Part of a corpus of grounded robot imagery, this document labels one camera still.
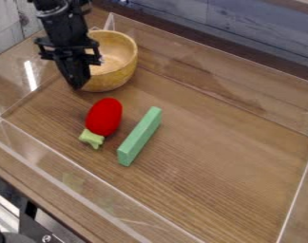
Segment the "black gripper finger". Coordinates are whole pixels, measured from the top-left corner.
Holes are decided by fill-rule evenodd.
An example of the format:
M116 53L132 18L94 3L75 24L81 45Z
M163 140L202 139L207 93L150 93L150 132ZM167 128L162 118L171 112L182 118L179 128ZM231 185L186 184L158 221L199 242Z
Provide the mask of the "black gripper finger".
M80 89L88 80L90 80L90 65L85 62L76 60L75 75L73 75L75 88Z
M69 59L56 59L55 60L57 69L60 70L60 73L67 81L67 83L71 86L76 86L76 79L75 79L75 73L73 73L73 65Z

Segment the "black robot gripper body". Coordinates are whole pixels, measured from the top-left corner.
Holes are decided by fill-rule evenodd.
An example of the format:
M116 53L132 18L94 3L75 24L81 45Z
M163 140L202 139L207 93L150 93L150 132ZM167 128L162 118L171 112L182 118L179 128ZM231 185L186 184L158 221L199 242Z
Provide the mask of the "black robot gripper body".
M100 65L99 44L88 37L88 28L80 9L39 10L45 36L35 39L39 56L64 64L77 60L87 65Z

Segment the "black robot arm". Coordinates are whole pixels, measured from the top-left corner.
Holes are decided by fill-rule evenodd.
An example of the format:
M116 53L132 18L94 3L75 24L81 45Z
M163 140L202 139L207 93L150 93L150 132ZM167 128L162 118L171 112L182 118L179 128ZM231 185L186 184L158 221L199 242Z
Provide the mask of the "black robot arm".
M56 63L67 84L80 89L90 80L90 66L102 65L99 43L88 37L81 10L91 0L27 0L36 8L45 35L35 39L39 57Z

